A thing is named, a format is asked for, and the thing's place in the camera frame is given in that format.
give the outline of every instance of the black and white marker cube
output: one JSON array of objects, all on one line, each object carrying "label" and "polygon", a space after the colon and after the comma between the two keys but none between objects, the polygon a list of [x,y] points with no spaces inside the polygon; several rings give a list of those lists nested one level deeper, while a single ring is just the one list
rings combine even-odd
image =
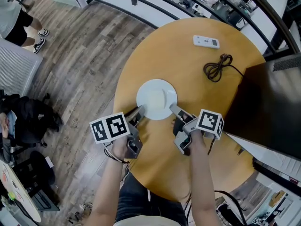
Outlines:
[{"label": "black and white marker cube", "polygon": [[224,120],[221,114],[204,109],[201,110],[196,128],[214,134],[219,140],[223,126]]},{"label": "black and white marker cube", "polygon": [[123,112],[92,121],[90,127],[97,144],[110,142],[130,134]]}]

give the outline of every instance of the green object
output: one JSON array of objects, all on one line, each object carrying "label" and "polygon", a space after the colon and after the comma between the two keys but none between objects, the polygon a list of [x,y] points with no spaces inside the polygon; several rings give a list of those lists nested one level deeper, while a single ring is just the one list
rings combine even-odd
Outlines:
[{"label": "green object", "polygon": [[13,192],[9,192],[8,196],[11,200],[15,200],[16,199],[16,195]]}]

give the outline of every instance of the railing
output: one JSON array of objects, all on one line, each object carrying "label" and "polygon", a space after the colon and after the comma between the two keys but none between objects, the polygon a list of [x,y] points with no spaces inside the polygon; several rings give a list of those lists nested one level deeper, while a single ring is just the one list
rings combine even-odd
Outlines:
[{"label": "railing", "polygon": [[[173,18],[174,20],[179,19],[174,14],[164,10],[163,8],[161,8],[161,7],[155,5],[155,4],[153,4],[153,3],[151,3],[147,0],[131,0],[132,5],[136,6],[138,4],[138,1],[143,2],[143,3],[145,3],[149,6],[157,9],[158,11],[166,14],[167,16]],[[170,5],[172,5],[172,6],[174,6],[174,7],[176,7],[176,8],[178,8],[180,11],[186,13],[190,17],[196,17],[196,15],[193,14],[191,11],[189,11],[186,8],[180,6],[179,4],[173,2],[172,0],[163,0],[163,1],[170,4]],[[206,11],[210,12],[218,20],[229,24],[227,18],[225,18],[224,16],[219,14],[217,11],[215,11],[214,9],[212,9],[211,7],[206,5],[204,2],[201,2],[200,0],[190,0],[190,1],[192,3],[195,3],[199,6],[201,6]],[[262,40],[265,42],[265,44],[268,47],[267,52],[265,53],[265,59],[267,61],[271,60],[271,59],[278,58],[278,57],[283,57],[283,56],[286,56],[286,55],[298,53],[300,51],[297,44],[296,44],[296,42],[295,42],[295,40],[294,40],[294,38],[291,35],[289,29],[287,28],[287,26],[285,25],[285,23],[283,22],[281,17],[278,15],[278,13],[274,10],[274,8],[266,0],[252,0],[252,1],[257,5],[257,7],[259,7],[265,13],[265,15],[269,18],[269,20],[274,24],[274,26],[277,29],[277,33],[280,34],[280,36],[286,42],[287,48],[283,48],[283,49],[275,48],[272,45],[272,43],[269,41],[269,39],[265,36],[265,34],[254,23],[254,21],[251,20],[251,17],[248,16],[245,13],[244,10],[239,8],[237,5],[235,5],[230,0],[220,0],[220,1],[222,1],[223,3],[229,5],[234,11],[236,11],[256,31],[256,33],[262,38]]]}]

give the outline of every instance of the white remote control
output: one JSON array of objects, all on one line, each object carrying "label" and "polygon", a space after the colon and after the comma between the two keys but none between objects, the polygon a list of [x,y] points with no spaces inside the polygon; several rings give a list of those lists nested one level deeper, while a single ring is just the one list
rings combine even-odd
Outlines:
[{"label": "white remote control", "polygon": [[193,36],[193,44],[196,46],[202,46],[208,48],[220,48],[220,43],[217,39],[208,38],[199,35]]}]

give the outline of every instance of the white plate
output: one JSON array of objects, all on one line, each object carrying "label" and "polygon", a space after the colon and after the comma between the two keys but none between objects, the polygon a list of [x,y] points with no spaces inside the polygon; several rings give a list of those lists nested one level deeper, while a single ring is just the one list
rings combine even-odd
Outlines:
[{"label": "white plate", "polygon": [[[163,90],[165,94],[165,107],[162,110],[150,110],[148,108],[148,98],[147,95],[151,90]],[[169,109],[171,104],[177,103],[178,97],[175,89],[173,86],[164,81],[159,79],[154,79],[145,82],[138,90],[137,93],[137,106],[145,106],[145,116],[151,120],[162,120],[167,118],[172,114],[171,110]]]}]

